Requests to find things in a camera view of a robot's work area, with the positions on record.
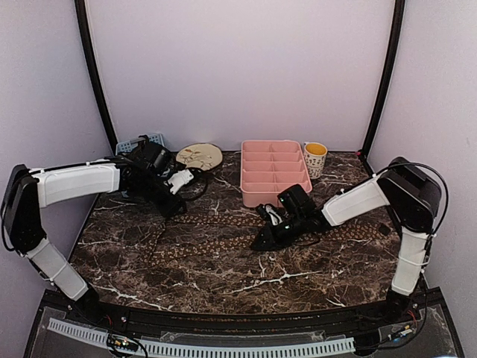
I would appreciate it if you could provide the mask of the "brown floral tie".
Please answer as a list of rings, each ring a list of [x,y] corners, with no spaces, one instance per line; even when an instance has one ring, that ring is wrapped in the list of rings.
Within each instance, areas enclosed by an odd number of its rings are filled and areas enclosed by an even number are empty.
[[[259,228],[263,223],[256,216],[178,216],[175,220],[178,224],[224,224],[231,227]],[[365,220],[357,220],[354,223],[345,223],[340,227],[334,227],[324,233],[304,233],[292,243],[292,245],[308,247],[321,242],[324,239],[344,239],[352,241],[369,241],[383,239],[391,234],[391,228],[386,224],[378,224]],[[158,242],[149,242],[144,253],[139,257],[139,262],[150,267],[160,265],[170,260],[184,257],[215,254],[222,251],[231,251],[238,248],[248,248],[253,244],[253,235],[239,235],[228,239],[212,238],[202,243],[186,242],[159,246]]]

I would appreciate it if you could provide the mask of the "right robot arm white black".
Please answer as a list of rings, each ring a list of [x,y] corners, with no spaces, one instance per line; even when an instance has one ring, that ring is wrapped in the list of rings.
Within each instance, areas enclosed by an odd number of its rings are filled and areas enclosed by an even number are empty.
[[[381,305],[380,316],[395,324],[408,313],[406,297],[415,290],[449,207],[449,188],[437,170],[396,157],[387,167],[341,190],[320,207],[299,184],[277,197],[286,215],[279,216],[273,206],[258,206],[265,224],[250,245],[254,251],[287,248],[304,234],[325,233],[372,210],[389,208],[400,226],[401,246],[391,281],[391,291],[397,295]]]

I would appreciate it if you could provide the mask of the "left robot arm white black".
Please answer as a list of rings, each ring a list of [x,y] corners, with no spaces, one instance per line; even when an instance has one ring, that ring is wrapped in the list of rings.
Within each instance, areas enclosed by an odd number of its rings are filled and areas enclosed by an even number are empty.
[[[105,319],[104,307],[91,296],[95,290],[50,242],[40,210],[88,195],[128,192],[152,202],[170,218],[186,209],[180,189],[194,175],[183,169],[164,178],[160,166],[125,156],[48,169],[13,168],[1,203],[1,234],[5,247],[27,258],[46,280],[77,302],[75,311],[89,325]]]

